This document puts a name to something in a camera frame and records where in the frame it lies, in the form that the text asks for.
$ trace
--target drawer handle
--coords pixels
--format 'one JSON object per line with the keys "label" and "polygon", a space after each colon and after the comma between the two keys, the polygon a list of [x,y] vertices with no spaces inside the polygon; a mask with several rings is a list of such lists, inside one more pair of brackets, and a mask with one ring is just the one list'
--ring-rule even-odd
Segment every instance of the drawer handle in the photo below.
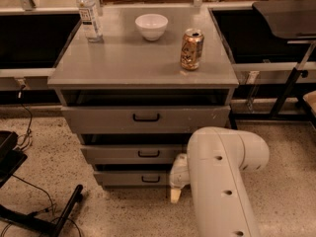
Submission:
{"label": "drawer handle", "polygon": [[132,119],[135,121],[135,122],[156,122],[158,121],[160,118],[160,115],[157,114],[157,117],[156,118],[139,118],[136,114],[133,114],[132,115]]}
{"label": "drawer handle", "polygon": [[160,155],[160,151],[158,150],[157,153],[143,153],[140,150],[138,151],[138,156],[143,158],[156,158]]}
{"label": "drawer handle", "polygon": [[143,182],[143,183],[152,183],[152,184],[156,184],[156,183],[159,183],[160,182],[160,176],[158,176],[157,178],[156,178],[156,180],[154,180],[153,178],[145,178],[144,176],[141,176],[141,181]]}

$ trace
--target speckled floor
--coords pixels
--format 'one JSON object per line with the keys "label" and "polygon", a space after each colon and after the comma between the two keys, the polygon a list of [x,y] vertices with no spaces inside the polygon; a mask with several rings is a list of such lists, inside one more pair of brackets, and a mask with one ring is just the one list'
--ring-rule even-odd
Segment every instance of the speckled floor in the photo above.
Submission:
{"label": "speckled floor", "polygon": [[[193,201],[184,190],[178,204],[169,203],[168,189],[104,191],[93,178],[58,108],[30,107],[33,144],[16,175],[45,189],[60,213],[78,184],[84,199],[70,218],[85,237],[198,236]],[[24,134],[28,114],[0,107],[0,130]],[[316,236],[316,132],[308,122],[238,121],[239,129],[259,134],[271,148],[271,160],[258,173],[243,173],[244,183],[263,237]],[[11,178],[0,190],[0,203],[22,213],[50,206],[46,194]],[[0,233],[7,224],[0,221]],[[4,236],[33,237],[38,233],[11,226]],[[60,236],[79,236],[67,223]]]}

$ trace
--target soda can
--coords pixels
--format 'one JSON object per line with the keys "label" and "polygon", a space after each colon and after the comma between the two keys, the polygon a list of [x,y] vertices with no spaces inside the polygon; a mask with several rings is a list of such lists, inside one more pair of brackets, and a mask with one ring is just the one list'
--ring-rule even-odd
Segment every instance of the soda can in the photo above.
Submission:
{"label": "soda can", "polygon": [[199,66],[203,50],[204,35],[199,29],[187,29],[181,48],[181,66],[188,70],[196,70]]}

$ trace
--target gray cabinet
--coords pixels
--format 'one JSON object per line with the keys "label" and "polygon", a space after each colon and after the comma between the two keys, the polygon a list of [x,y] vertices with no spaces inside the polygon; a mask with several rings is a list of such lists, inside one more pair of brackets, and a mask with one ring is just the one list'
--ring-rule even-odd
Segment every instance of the gray cabinet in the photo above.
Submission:
{"label": "gray cabinet", "polygon": [[[104,10],[112,15],[101,19],[105,42],[87,43],[79,29],[48,85],[99,185],[164,187],[191,134],[226,125],[237,78],[207,8]],[[146,12],[173,19],[155,42],[133,30]],[[179,64],[180,46],[185,29],[197,26],[205,32],[204,53],[200,68],[190,72]]]}

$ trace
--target white robotic arm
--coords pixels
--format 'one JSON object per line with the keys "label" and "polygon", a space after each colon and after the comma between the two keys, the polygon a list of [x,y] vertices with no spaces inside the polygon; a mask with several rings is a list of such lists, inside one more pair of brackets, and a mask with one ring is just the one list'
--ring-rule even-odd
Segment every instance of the white robotic arm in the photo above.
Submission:
{"label": "white robotic arm", "polygon": [[239,170],[260,170],[269,147],[257,134],[205,127],[190,138],[170,174],[171,201],[191,184],[200,237],[259,237],[260,232]]}

